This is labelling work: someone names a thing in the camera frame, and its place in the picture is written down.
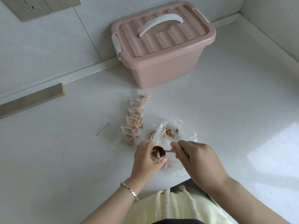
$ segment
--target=plastic bag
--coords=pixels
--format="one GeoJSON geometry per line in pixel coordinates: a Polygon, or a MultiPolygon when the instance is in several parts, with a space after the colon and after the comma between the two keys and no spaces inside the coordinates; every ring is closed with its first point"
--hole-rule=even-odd
{"type": "Polygon", "coordinates": [[[134,145],[135,137],[137,136],[136,131],[133,128],[124,125],[121,126],[121,130],[123,132],[123,139],[125,142],[129,145],[134,145]]]}
{"type": "Polygon", "coordinates": [[[139,107],[129,107],[128,111],[130,113],[130,116],[136,117],[140,122],[140,127],[143,128],[143,115],[144,112],[143,109],[140,109],[139,107]]]}
{"type": "MultiPolygon", "coordinates": [[[[197,133],[185,125],[183,121],[176,118],[170,118],[161,123],[152,139],[153,142],[157,143],[164,150],[171,150],[172,146],[170,143],[178,142],[179,140],[197,142],[197,133]],[[175,138],[166,135],[166,128],[172,129],[172,131],[175,132],[175,138]]],[[[156,159],[152,157],[152,155],[150,155],[150,157],[154,162],[159,162],[162,159],[156,159]]],[[[174,153],[166,153],[166,158],[165,169],[169,170],[172,175],[183,176],[187,173],[174,153]]]]}
{"type": "Polygon", "coordinates": [[[146,101],[140,97],[130,97],[130,107],[138,107],[142,109],[146,101]]]}
{"type": "Polygon", "coordinates": [[[137,89],[136,90],[136,96],[142,98],[145,100],[145,102],[148,101],[148,99],[151,97],[151,94],[143,89],[137,89]]]}
{"type": "Polygon", "coordinates": [[[126,116],[126,118],[127,118],[127,126],[133,128],[133,130],[136,131],[138,137],[140,134],[139,128],[141,127],[139,120],[133,116],[126,116]]]}

